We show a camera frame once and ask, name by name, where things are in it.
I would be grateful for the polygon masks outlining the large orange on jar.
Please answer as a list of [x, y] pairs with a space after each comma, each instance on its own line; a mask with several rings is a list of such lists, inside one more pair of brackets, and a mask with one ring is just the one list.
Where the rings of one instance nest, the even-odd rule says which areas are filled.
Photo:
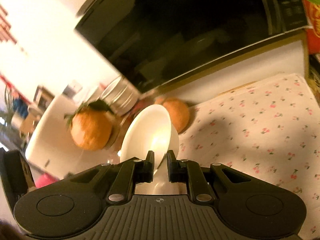
[[73, 113], [64, 114], [66, 126], [79, 148], [88, 151], [103, 149], [112, 133], [112, 114], [109, 105], [101, 99], [85, 101]]

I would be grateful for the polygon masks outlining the framed picture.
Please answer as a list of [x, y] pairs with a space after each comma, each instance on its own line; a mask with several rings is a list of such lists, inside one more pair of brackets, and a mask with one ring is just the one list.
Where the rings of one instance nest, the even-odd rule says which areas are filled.
[[55, 95], [43, 86], [38, 86], [34, 95], [33, 102], [42, 111], [45, 111], [53, 101]]

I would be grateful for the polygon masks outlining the red gift box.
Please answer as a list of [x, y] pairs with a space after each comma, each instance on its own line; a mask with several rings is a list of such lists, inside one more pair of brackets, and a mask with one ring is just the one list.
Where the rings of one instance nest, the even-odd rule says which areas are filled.
[[319, 0], [302, 0], [308, 20], [306, 28], [309, 54], [319, 53]]

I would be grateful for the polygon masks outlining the potted green plant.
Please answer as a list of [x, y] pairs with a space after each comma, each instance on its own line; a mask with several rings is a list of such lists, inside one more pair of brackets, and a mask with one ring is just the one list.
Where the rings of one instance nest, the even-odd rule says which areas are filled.
[[11, 124], [15, 111], [13, 108], [14, 97], [12, 96], [12, 89], [6, 85], [4, 90], [4, 104], [5, 109], [1, 109], [1, 134], [15, 131], [16, 128]]

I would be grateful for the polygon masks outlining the black microwave oven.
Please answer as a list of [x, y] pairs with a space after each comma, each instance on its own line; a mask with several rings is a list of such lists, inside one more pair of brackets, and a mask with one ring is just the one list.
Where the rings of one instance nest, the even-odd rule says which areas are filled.
[[302, 0], [87, 0], [76, 31], [140, 93], [307, 26]]

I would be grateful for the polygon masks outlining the large white bowl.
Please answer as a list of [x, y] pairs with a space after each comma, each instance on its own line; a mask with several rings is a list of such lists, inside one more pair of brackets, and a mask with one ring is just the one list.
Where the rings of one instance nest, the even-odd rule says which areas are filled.
[[172, 150], [178, 155], [179, 137], [174, 127], [159, 128], [151, 137], [151, 145], [148, 150], [155, 154], [153, 181], [150, 183], [139, 183], [136, 185], [135, 193], [144, 195], [178, 195], [186, 193], [184, 184], [169, 181], [168, 155]]

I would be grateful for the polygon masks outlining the stack of white containers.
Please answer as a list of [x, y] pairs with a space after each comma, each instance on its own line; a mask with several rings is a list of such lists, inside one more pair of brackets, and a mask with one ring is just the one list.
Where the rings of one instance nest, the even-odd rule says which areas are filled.
[[122, 116], [134, 107], [139, 97], [138, 90], [126, 78], [119, 76], [106, 87], [100, 99], [113, 113]]

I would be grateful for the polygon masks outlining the red plastic chair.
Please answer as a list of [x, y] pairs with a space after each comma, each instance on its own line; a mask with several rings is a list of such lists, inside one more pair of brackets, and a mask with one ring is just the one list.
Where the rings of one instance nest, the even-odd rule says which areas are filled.
[[35, 186], [37, 188], [42, 188], [58, 181], [59, 179], [55, 178], [54, 176], [44, 173], [35, 180]]

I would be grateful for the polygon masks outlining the cherry print tablecloth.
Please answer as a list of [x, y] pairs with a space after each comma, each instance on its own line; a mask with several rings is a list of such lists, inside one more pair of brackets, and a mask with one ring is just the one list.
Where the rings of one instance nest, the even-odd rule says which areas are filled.
[[319, 105], [304, 77], [280, 74], [191, 108], [179, 158], [222, 163], [306, 204], [302, 239], [319, 236]]

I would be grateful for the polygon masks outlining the cream bowl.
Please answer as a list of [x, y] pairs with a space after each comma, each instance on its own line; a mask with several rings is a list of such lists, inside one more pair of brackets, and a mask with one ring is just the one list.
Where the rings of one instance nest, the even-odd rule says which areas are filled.
[[155, 154], [157, 169], [169, 149], [171, 120], [168, 111], [161, 105], [151, 105], [142, 110], [129, 126], [121, 149], [120, 161], [130, 158], [145, 159], [149, 151]]

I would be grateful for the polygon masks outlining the cream air fryer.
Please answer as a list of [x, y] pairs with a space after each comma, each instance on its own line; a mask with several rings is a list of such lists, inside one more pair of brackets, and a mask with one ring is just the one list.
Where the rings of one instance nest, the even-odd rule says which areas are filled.
[[56, 96], [37, 124], [25, 150], [29, 163], [58, 179], [99, 164], [120, 163], [120, 137], [102, 150], [87, 151], [76, 146], [64, 119], [66, 113], [76, 109], [73, 100], [63, 94]]

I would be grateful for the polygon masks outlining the large orange on table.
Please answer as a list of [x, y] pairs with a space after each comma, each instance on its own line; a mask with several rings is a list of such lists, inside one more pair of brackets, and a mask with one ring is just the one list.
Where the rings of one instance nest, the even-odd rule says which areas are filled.
[[162, 105], [169, 113], [171, 122], [178, 133], [188, 125], [190, 112], [188, 106], [178, 98], [158, 98], [155, 104]]

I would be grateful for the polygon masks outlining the glass jar of kumquats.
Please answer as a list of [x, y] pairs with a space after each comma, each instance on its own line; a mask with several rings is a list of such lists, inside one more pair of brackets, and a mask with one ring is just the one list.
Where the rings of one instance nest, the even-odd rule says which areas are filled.
[[107, 112], [106, 114], [111, 121], [112, 132], [104, 149], [118, 151], [121, 149], [125, 134], [133, 121], [133, 117], [130, 113], [127, 113], [124, 116], [118, 116], [111, 114], [110, 112]]

